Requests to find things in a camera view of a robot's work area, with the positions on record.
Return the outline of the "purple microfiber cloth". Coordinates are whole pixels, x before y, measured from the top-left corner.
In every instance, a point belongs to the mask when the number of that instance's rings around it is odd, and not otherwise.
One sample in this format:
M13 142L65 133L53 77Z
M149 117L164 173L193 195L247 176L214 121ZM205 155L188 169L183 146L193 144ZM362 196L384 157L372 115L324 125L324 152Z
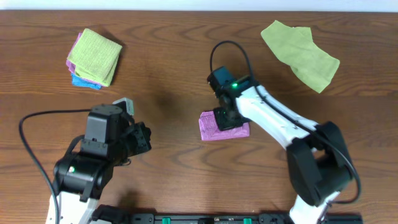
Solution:
M225 139L237 139L249 137L249 123L244 123L241 127L227 131L218 129L214 112L204 111L198 120L202 141L220 141Z

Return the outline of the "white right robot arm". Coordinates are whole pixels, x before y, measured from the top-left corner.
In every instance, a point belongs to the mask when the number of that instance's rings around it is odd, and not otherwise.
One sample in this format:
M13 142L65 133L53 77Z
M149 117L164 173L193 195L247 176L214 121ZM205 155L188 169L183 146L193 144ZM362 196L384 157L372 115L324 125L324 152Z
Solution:
M252 121L285 149L290 182L297 193L289 220L328 222L327 210L339 202L337 196L352 180L359 180L338 126L298 115L248 77L208 80L208 84L220 102L215 113L221 130Z

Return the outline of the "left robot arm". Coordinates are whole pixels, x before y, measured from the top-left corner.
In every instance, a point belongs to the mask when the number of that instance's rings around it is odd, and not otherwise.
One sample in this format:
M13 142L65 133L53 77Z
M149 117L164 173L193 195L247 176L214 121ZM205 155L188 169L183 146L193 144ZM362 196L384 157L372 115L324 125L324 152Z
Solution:
M114 168L151 149L151 130L133 115L130 99L92 107L85 134L71 142L54 167L47 223L90 223Z

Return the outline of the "folded blue cloth in stack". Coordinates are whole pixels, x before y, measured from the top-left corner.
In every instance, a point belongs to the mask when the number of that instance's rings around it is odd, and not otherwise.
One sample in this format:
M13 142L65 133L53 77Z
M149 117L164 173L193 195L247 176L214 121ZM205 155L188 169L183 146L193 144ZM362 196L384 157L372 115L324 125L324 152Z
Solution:
M76 76L74 73L71 73L71 77L72 77L72 85L74 85L74 86L91 88L91 89L95 89L95 90L100 90L102 88L102 86L100 84L86 81L86 80Z

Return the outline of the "folded green cloth on stack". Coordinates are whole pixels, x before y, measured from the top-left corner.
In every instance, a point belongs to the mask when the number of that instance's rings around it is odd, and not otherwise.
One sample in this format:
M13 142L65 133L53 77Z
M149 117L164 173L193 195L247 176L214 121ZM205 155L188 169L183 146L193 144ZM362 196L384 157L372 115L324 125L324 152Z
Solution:
M122 46L91 29L85 29L68 54L74 74L102 86L110 86Z

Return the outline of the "crumpled olive green cloth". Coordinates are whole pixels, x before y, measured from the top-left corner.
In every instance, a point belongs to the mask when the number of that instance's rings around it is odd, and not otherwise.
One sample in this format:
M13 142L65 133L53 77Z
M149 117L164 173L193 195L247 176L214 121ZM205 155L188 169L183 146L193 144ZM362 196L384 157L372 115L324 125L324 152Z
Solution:
M337 58L314 43L309 27L289 27L274 21L261 32L261 37L276 58L317 93L331 83L340 66Z

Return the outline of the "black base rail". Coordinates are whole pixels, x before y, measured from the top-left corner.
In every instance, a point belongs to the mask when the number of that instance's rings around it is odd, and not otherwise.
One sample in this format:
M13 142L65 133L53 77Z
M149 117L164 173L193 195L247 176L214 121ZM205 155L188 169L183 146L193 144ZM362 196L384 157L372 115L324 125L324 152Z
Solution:
M89 224L293 224L286 213L259 215L171 215L129 213L110 205L100 205Z

